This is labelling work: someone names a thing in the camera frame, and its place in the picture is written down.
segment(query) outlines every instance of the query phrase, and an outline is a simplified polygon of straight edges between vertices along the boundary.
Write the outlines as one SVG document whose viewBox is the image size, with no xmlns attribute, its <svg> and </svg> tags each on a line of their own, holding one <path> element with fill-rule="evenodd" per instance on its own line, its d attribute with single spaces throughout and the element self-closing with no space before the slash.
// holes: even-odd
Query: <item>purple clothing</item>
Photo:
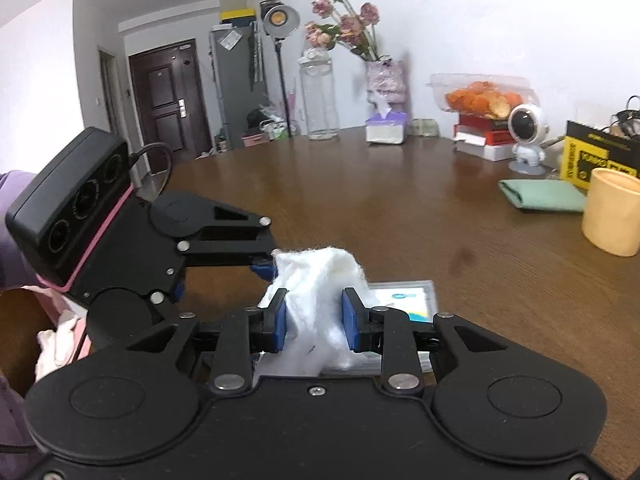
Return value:
<svg viewBox="0 0 640 480">
<path fill-rule="evenodd" d="M 33 445 L 24 421 L 22 397 L 11 389 L 2 375 L 0 375 L 0 444 Z M 40 458 L 41 454 L 37 450 L 25 454 L 0 454 L 0 480 L 18 478 Z"/>
<path fill-rule="evenodd" d="M 40 284 L 4 223 L 7 210 L 34 176 L 24 171 L 0 174 L 0 291 Z"/>
</svg>

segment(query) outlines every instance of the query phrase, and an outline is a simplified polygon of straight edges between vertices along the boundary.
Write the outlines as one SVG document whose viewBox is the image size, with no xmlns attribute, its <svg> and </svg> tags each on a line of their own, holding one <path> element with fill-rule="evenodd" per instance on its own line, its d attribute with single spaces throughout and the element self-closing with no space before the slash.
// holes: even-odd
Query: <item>camera lens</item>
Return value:
<svg viewBox="0 0 640 480">
<path fill-rule="evenodd" d="M 516 111 L 511 117 L 511 127 L 519 139 L 532 139 L 536 134 L 536 120 L 533 113 L 525 110 Z"/>
<path fill-rule="evenodd" d="M 66 220 L 58 220 L 49 233 L 49 251 L 52 253 L 60 252 L 69 240 L 71 229 L 69 222 Z"/>
<path fill-rule="evenodd" d="M 111 155 L 107 163 L 104 165 L 104 183 L 110 184 L 117 179 L 122 169 L 122 155 L 115 153 Z"/>
<path fill-rule="evenodd" d="M 84 220 L 89 216 L 91 209 L 98 203 L 98 192 L 97 180 L 92 179 L 82 184 L 76 193 L 73 204 L 74 216 L 78 220 Z"/>
</svg>

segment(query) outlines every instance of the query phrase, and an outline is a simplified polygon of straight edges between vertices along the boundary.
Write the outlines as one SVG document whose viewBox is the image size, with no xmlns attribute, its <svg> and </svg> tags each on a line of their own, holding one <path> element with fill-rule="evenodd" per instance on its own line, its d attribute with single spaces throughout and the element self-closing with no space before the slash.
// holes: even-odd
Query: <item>refrigerator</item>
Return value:
<svg viewBox="0 0 640 480">
<path fill-rule="evenodd" d="M 260 105 L 269 103 L 266 84 L 255 81 L 254 53 L 250 36 L 254 28 L 233 27 L 212 30 L 209 33 L 213 78 L 218 91 L 220 119 L 229 149 L 244 148 L 242 135 L 247 130 L 247 114 Z M 233 37 L 226 42 L 225 48 L 220 42 L 235 31 L 240 38 Z"/>
</svg>

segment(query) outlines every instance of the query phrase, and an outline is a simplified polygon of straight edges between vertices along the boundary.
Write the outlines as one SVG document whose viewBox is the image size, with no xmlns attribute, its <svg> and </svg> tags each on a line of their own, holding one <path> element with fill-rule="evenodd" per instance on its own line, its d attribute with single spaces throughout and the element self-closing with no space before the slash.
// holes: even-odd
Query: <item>white astronaut figurine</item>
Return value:
<svg viewBox="0 0 640 480">
<path fill-rule="evenodd" d="M 530 175 L 546 173 L 546 169 L 540 166 L 546 155 L 539 144 L 545 140 L 549 127 L 540 107 L 531 104 L 516 106 L 509 115 L 508 124 L 509 133 L 517 142 L 513 147 L 516 160 L 509 163 L 509 168 Z"/>
</svg>

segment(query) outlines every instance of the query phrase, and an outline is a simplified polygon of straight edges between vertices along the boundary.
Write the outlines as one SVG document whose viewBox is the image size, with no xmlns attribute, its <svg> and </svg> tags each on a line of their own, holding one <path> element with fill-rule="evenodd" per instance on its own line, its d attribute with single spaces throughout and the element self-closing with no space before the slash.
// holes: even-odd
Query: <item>wooden cup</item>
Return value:
<svg viewBox="0 0 640 480">
<path fill-rule="evenodd" d="M 604 168 L 591 171 L 582 232 L 607 253 L 636 254 L 640 249 L 640 179 Z"/>
</svg>

